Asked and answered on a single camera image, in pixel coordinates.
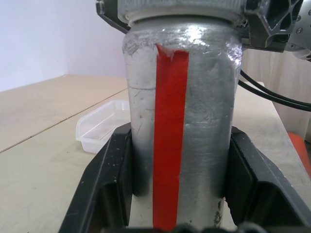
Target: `tabletop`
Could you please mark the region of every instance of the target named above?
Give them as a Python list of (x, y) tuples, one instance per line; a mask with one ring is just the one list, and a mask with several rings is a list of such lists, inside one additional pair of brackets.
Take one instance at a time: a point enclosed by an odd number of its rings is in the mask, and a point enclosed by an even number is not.
[[(0, 153), (0, 232), (59, 230), (84, 169), (94, 157), (83, 151), (75, 139), (77, 121), (111, 100), (128, 100), (127, 90), (115, 90), (114, 94), (95, 105), (89, 104), (91, 107), (85, 105), (86, 110), (73, 113)], [(238, 87), (233, 125), (248, 134), (311, 207), (311, 182), (274, 105)], [(230, 227), (232, 220), (227, 215), (225, 210), (224, 218), (228, 219), (224, 222)], [(135, 205), (130, 221), (136, 226), (147, 224), (139, 221)]]
[(0, 92), (0, 152), (126, 88), (125, 78), (63, 75)]

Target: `black cable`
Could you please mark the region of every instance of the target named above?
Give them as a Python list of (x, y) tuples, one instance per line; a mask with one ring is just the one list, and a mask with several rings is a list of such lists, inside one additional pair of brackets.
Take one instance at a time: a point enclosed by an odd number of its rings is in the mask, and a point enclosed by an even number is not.
[(249, 77), (247, 74), (245, 74), (245, 72), (243, 70), (241, 70), (241, 75), (246, 79), (248, 80), (252, 85), (254, 85), (255, 87), (257, 87), (258, 89), (262, 90), (263, 92), (269, 94), (270, 96), (274, 96), (278, 99), (281, 99), (281, 100), (285, 100), (287, 102), (292, 102), (292, 103), (296, 103), (296, 104), (299, 104), (299, 105), (304, 105), (304, 106), (307, 106), (307, 107), (311, 107), (311, 103), (305, 103), (305, 102), (301, 102), (301, 101), (297, 101), (297, 100), (293, 100), (293, 99), (290, 99), (288, 97), (285, 97), (285, 96), (282, 96), (282, 95), (279, 95), (273, 91), (270, 91), (269, 89), (265, 88), (264, 86), (260, 85), (258, 82), (256, 82), (255, 80), (253, 80), (251, 77)]
[(243, 81), (239, 80), (239, 85), (241, 87), (243, 87), (244, 89), (260, 96), (260, 97), (263, 97), (267, 100), (270, 100), (270, 101), (273, 101), (275, 103), (279, 103), (279, 104), (282, 104), (282, 105), (285, 105), (285, 106), (288, 106), (288, 107), (291, 107), (291, 108), (295, 108), (295, 109), (299, 109), (299, 110), (303, 110), (303, 111), (307, 111), (307, 112), (311, 112), (311, 108), (310, 107), (307, 107), (305, 105), (299, 105), (299, 104), (296, 104), (296, 103), (292, 103), (292, 102), (289, 102), (289, 101), (286, 101), (286, 100), (282, 100), (282, 99), (279, 99), (279, 98), (276, 98), (274, 96), (271, 96), (271, 95), (268, 95), (266, 93), (263, 93), (262, 91), (258, 91), (257, 89), (247, 85), (246, 83), (244, 83)]

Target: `plastic tray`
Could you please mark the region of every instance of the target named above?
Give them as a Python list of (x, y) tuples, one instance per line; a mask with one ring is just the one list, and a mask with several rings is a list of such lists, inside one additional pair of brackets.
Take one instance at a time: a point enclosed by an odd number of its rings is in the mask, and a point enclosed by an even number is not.
[(130, 121), (129, 102), (110, 101), (78, 121), (76, 139), (81, 141), (85, 151), (98, 153), (113, 131)]

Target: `silver metal cylinder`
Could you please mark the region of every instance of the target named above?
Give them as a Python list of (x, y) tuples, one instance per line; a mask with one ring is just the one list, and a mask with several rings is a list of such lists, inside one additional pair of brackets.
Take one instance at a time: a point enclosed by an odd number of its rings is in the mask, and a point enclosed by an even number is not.
[(189, 52), (177, 224), (218, 226), (242, 46), (227, 22), (208, 17), (143, 20), (125, 36), (137, 195), (130, 226), (152, 226), (156, 44)]

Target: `red tape strip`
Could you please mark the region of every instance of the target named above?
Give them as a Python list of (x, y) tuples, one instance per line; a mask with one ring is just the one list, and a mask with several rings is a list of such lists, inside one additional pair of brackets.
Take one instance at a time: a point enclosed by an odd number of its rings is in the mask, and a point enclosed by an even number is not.
[(156, 45), (153, 226), (176, 225), (189, 53)]

